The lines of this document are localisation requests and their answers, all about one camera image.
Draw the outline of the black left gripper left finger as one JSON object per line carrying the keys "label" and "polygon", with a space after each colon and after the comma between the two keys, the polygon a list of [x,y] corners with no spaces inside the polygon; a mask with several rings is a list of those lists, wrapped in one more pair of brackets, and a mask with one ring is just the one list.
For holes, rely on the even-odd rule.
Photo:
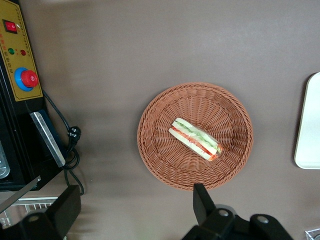
{"label": "black left gripper left finger", "polygon": [[62,240],[81,212],[80,187],[71,185],[47,208],[4,229],[6,240]]}

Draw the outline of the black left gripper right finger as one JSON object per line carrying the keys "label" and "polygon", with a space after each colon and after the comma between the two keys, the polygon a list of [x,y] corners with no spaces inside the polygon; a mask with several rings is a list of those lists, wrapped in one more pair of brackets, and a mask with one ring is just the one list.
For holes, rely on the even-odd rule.
{"label": "black left gripper right finger", "polygon": [[226,240],[234,226],[235,216],[227,208],[218,208],[205,186],[193,186],[193,211],[198,222],[183,237],[185,240]]}

